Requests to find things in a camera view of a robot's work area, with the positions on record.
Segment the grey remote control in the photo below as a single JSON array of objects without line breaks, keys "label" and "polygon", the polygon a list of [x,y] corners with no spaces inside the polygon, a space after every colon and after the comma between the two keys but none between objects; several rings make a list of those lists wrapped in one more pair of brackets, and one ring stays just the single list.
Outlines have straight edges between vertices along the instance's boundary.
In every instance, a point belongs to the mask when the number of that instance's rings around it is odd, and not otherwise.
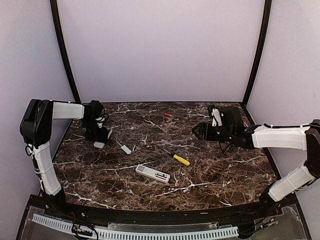
[{"label": "grey remote control", "polygon": [[104,146],[108,143],[108,140],[112,133],[113,130],[111,128],[101,128],[93,146],[98,149],[103,149]]}]

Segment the white battery cover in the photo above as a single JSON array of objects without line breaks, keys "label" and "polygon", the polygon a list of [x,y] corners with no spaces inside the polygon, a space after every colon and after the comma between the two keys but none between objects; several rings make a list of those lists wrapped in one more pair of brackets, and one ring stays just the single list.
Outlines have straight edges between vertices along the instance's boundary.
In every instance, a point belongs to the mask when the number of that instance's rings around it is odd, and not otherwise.
[{"label": "white battery cover", "polygon": [[120,147],[127,155],[130,155],[132,153],[132,151],[126,146],[126,145],[122,145]]}]

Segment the yellow handled screwdriver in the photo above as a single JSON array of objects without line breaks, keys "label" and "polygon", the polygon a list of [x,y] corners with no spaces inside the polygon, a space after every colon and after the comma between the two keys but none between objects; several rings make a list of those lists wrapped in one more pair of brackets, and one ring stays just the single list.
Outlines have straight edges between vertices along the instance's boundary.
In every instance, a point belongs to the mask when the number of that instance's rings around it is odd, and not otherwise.
[{"label": "yellow handled screwdriver", "polygon": [[175,160],[177,160],[178,162],[184,164],[185,166],[189,166],[189,165],[190,165],[190,162],[189,162],[188,160],[184,159],[183,157],[180,157],[180,156],[178,156],[177,154],[173,154],[173,153],[171,153],[171,152],[169,152],[169,151],[167,151],[167,150],[165,150],[165,149],[164,149],[163,151],[165,151],[165,152],[166,152],[167,154],[169,154],[173,159],[175,159]]}]

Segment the white slim remote control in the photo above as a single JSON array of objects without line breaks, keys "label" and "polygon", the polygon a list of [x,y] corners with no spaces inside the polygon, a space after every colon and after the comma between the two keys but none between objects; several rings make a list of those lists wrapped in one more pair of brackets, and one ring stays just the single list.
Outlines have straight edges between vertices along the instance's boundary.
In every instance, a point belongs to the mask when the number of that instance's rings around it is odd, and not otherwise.
[{"label": "white slim remote control", "polygon": [[153,180],[159,181],[161,183],[167,184],[170,180],[170,175],[158,170],[154,170],[150,167],[147,167],[142,164],[138,164],[137,167],[135,168],[135,172],[137,174],[140,174],[142,176],[151,178]]}]

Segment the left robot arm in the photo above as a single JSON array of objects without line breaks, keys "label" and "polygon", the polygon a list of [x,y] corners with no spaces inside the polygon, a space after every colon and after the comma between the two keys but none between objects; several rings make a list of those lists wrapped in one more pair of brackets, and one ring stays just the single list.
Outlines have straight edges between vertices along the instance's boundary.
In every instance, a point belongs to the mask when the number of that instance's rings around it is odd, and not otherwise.
[{"label": "left robot arm", "polygon": [[51,198],[51,210],[60,218],[71,213],[66,203],[66,195],[53,165],[50,152],[52,122],[54,120],[81,120],[84,138],[102,149],[109,141],[113,131],[104,126],[109,116],[98,100],[89,104],[66,101],[32,99],[22,118],[19,131],[26,144],[25,152],[32,158],[35,174],[41,190]]}]

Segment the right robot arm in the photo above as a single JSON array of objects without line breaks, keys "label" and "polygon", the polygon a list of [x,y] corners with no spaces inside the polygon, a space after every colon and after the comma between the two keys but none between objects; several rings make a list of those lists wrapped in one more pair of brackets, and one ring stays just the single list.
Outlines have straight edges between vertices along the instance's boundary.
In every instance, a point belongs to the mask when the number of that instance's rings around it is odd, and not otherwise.
[{"label": "right robot arm", "polygon": [[307,153],[307,159],[287,176],[270,185],[259,197],[255,213],[266,217],[275,203],[287,195],[310,185],[320,177],[320,121],[300,125],[245,125],[238,107],[208,107],[209,122],[201,122],[192,128],[199,139],[228,142],[244,149],[283,148]]}]

